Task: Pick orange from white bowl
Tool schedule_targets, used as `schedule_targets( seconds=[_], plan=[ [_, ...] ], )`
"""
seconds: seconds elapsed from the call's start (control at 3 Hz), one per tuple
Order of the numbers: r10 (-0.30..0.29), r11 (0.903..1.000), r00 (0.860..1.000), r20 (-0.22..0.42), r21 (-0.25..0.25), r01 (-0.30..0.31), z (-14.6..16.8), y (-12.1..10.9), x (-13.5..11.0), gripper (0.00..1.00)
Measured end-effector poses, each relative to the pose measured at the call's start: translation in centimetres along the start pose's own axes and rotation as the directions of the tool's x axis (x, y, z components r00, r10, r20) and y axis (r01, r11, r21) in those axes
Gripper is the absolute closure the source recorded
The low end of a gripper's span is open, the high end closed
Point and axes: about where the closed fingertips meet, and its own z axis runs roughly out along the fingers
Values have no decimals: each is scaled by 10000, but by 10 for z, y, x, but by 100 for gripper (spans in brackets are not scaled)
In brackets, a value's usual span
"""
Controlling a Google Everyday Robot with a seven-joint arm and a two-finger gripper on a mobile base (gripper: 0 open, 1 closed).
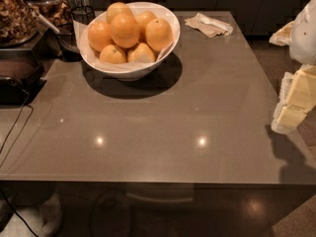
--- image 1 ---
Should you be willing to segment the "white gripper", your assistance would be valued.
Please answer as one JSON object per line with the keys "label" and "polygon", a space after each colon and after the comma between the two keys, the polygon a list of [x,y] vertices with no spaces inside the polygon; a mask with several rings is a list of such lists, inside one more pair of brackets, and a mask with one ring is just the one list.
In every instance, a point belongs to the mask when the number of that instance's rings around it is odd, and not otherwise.
{"label": "white gripper", "polygon": [[271,128],[290,134],[316,106],[316,0],[310,0],[296,16],[273,33],[269,43],[289,45],[290,57],[303,64],[294,74],[285,72]]}

